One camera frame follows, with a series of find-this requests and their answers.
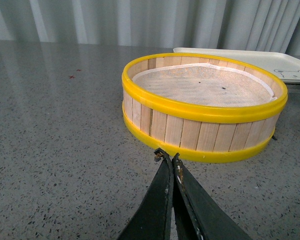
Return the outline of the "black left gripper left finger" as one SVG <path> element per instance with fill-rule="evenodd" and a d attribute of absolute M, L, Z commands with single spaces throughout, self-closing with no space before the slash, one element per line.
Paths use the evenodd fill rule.
<path fill-rule="evenodd" d="M 174 174 L 168 153 L 155 150 L 162 160 L 138 210 L 120 233 L 119 240 L 169 240 L 173 207 Z"/>

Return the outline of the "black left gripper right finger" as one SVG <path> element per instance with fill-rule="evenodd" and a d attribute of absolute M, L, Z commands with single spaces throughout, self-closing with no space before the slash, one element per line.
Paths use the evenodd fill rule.
<path fill-rule="evenodd" d="M 179 154 L 172 159 L 174 168 L 173 208 L 180 240 L 250 240 L 210 197 Z"/>

